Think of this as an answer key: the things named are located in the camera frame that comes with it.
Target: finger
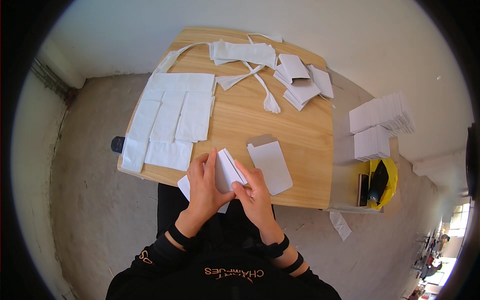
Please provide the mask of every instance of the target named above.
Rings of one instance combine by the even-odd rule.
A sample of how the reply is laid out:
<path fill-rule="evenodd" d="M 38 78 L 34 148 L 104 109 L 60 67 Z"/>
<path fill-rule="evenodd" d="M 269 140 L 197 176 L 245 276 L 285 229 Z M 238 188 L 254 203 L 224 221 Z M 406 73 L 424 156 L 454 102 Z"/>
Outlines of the finger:
<path fill-rule="evenodd" d="M 247 182 L 251 185 L 252 188 L 258 188 L 261 185 L 261 181 L 258 180 L 257 176 L 244 165 L 241 164 L 238 160 L 235 159 L 235 166 L 239 171 L 245 176 Z"/>
<path fill-rule="evenodd" d="M 222 194 L 221 199 L 222 199 L 222 205 L 224 205 L 225 203 L 235 199 L 235 192 L 227 192 L 225 194 Z"/>
<path fill-rule="evenodd" d="M 250 203 L 252 203 L 253 200 L 250 198 L 250 196 L 247 194 L 244 187 L 242 187 L 240 183 L 236 181 L 232 182 L 232 188 L 242 205 L 249 205 Z"/>
<path fill-rule="evenodd" d="M 249 186 L 244 186 L 243 188 L 247 192 L 247 195 L 251 198 L 252 197 L 252 188 L 249 187 Z"/>
<path fill-rule="evenodd" d="M 205 164 L 204 179 L 209 182 L 215 182 L 215 162 L 216 162 L 216 148 L 213 147 L 208 155 L 207 163 Z"/>
<path fill-rule="evenodd" d="M 192 178 L 204 177 L 203 163 L 207 159 L 208 159 L 208 153 L 203 153 L 202 155 L 200 155 L 190 163 L 190 166 L 188 167 L 188 170 L 187 170 L 187 177 L 189 180 L 190 180 L 190 177 Z"/>

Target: wrist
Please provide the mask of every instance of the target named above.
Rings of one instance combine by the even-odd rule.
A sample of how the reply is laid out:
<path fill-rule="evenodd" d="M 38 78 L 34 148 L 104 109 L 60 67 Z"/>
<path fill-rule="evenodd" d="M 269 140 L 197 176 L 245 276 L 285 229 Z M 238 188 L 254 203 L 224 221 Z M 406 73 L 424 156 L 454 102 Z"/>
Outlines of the wrist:
<path fill-rule="evenodd" d="M 258 229 L 262 242 L 265 245 L 271 245 L 273 243 L 280 244 L 284 239 L 283 231 L 276 221 L 270 222 Z"/>
<path fill-rule="evenodd" d="M 205 223 L 199 216 L 191 213 L 188 209 L 182 211 L 175 222 L 178 231 L 187 238 L 194 237 Z"/>

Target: smartphone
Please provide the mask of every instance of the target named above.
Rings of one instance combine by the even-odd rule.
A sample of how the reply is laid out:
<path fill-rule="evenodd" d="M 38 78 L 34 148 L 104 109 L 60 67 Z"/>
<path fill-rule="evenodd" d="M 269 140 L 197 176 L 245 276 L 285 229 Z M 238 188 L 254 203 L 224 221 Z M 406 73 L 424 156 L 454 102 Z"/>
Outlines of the smartphone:
<path fill-rule="evenodd" d="M 357 200 L 358 207 L 366 207 L 368 199 L 369 176 L 367 174 L 359 175 L 359 196 Z"/>

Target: stack of white boxes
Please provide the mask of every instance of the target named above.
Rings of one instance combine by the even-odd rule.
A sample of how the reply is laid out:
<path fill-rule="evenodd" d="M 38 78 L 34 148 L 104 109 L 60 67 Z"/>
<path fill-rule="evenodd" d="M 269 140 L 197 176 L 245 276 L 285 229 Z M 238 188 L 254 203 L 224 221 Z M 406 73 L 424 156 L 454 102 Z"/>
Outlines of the stack of white boxes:
<path fill-rule="evenodd" d="M 360 161 L 389 157 L 389 137 L 415 132 L 410 106 L 401 91 L 364 103 L 349 116 L 355 159 Z"/>

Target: hand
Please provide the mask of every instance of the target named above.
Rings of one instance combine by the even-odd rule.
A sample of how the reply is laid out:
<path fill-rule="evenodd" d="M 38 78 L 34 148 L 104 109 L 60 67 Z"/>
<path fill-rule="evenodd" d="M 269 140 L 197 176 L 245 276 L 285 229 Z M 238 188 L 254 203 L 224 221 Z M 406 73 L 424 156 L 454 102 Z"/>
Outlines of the hand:
<path fill-rule="evenodd" d="M 257 226 L 265 244 L 280 243 L 284 236 L 273 216 L 270 192 L 265 184 L 262 170 L 248 169 L 237 160 L 235 165 L 251 186 L 249 188 L 243 187 L 238 182 L 232 183 L 233 191 L 241 201 L 245 214 Z"/>
<path fill-rule="evenodd" d="M 190 182 L 190 204 L 185 214 L 187 214 L 192 221 L 201 223 L 200 227 L 208 221 L 222 205 L 235 197 L 234 192 L 222 194 L 215 187 L 216 155 L 216 148 L 213 148 L 210 154 L 204 153 L 193 160 L 187 170 L 187 177 Z"/>

